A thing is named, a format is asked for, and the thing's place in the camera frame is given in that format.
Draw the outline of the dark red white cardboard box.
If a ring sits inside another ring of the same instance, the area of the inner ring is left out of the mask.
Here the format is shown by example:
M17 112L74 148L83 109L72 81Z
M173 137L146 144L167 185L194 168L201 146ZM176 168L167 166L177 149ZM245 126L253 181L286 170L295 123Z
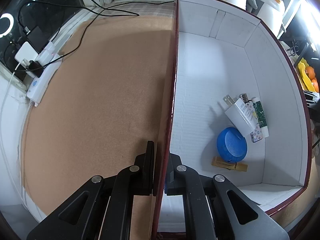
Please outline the dark red white cardboard box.
M175 0L152 237L185 230L182 198L169 194L172 154L272 216L306 190L311 139L297 73L267 24L222 0Z

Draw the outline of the wooden clothespin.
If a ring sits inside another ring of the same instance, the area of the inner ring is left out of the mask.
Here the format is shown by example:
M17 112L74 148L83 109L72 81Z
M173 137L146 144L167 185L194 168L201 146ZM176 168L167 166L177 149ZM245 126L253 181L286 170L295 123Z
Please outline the wooden clothespin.
M221 157L214 157L212 161L212 166L220 167L220 168L225 168L228 170L234 170L234 171L239 171L239 172L247 172L248 165L244 163L228 163L225 162Z

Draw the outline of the blue round lid container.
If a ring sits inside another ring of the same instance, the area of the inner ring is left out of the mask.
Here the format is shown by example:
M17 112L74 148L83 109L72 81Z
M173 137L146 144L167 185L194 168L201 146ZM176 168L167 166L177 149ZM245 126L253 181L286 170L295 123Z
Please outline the blue round lid container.
M235 127L227 127L217 137L216 147L220 157L227 163L237 163L245 158L247 141Z

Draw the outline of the patterned lighter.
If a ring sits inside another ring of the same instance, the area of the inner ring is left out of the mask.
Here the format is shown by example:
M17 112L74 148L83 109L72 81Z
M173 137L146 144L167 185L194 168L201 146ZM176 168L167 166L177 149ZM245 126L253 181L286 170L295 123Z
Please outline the patterned lighter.
M255 111L253 102L252 102L252 100L249 100L249 98L247 97L246 93L240 94L239 97L246 104L247 108L250 110L250 112L252 113L253 118L254 118L255 130L250 133L251 141L253 143L261 141L263 139L263 133L262 133L262 130L261 130L260 125L259 125L258 117L257 117L256 111Z

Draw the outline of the green white tube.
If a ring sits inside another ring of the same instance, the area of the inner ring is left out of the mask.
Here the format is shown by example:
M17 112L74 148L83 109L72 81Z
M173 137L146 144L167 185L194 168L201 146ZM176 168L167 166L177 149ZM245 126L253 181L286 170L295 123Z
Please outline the green white tube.
M268 131L267 121L266 121L266 117L265 117L265 113L263 110L261 100L260 100L260 98L255 97L252 99L252 102L253 102L253 106L254 106L254 109L255 109L255 112L257 115L257 119L259 122L261 132L262 132L263 136L265 138L267 138L267 137L269 137L269 131Z

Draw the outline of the white power strip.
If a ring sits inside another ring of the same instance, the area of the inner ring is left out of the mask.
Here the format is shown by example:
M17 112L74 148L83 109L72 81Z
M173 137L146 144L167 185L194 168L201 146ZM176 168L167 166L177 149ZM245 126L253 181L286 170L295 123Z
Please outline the white power strip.
M43 96L46 92L49 82L52 79L55 72L61 66L62 60L57 60L60 57L58 53L55 52L55 46L53 42L49 41L44 49L37 55L35 62L39 63L41 67L44 67L46 64L49 65L46 68L43 68L43 72L40 77L35 77L27 91L27 98L34 103L34 106L37 107Z

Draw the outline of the yellow fruit tray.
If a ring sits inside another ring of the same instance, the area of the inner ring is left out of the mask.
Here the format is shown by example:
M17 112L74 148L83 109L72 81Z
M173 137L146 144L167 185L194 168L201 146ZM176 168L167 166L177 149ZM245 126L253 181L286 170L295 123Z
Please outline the yellow fruit tray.
M310 66L310 65L307 63L307 61L304 58L302 58L298 63L300 84L303 90L315 92L315 89L312 86L311 80L308 78L305 72L305 69L307 66Z

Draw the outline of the black plug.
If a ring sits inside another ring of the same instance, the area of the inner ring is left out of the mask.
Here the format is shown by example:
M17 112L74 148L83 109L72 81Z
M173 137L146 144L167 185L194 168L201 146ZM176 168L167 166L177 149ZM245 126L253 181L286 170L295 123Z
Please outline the black plug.
M26 70L33 73L36 77L41 77L44 71L44 66L37 61L30 60L29 64L26 66Z

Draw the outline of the orange fruit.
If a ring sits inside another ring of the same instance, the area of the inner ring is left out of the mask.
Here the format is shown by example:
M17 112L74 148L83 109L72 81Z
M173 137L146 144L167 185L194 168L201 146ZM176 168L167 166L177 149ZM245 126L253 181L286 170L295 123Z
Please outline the orange fruit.
M318 86L318 82L317 82L317 79L314 78L311 80L311 83L312 83L312 86L314 87L315 89L315 92L319 93L319 86Z
M315 70L312 66L307 66L305 69L305 72L310 80L313 80L316 78Z

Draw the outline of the white power adapter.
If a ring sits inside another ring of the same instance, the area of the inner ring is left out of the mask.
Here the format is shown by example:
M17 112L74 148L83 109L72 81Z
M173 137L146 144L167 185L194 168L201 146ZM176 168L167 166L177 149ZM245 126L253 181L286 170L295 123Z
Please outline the white power adapter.
M15 55L15 60L23 67L26 67L30 61L34 61L38 56L37 51L29 42L24 42Z

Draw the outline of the black power adapter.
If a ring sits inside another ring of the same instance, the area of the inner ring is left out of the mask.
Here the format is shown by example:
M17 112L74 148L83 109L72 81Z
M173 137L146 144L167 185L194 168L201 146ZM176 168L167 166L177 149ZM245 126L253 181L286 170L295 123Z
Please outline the black power adapter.
M45 37L39 26L29 29L24 27L23 31L26 35L26 41L38 52L40 53L44 47L48 44L48 38Z

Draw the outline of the white penguin plush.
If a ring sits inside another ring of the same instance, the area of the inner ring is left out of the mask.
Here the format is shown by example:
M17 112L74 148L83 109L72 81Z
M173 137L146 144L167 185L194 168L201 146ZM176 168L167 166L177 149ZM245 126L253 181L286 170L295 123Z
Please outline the white penguin plush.
M283 0L260 0L263 4L257 16L269 27L272 33L277 36L283 24L285 5Z

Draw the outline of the white wall charger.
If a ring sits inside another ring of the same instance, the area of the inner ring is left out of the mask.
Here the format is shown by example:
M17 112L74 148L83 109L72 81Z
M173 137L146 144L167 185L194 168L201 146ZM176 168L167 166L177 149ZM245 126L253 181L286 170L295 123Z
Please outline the white wall charger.
M225 115L241 135L245 137L253 132L255 130L254 118L243 100L238 98L238 100L234 101L229 95L226 95L223 100L228 105Z

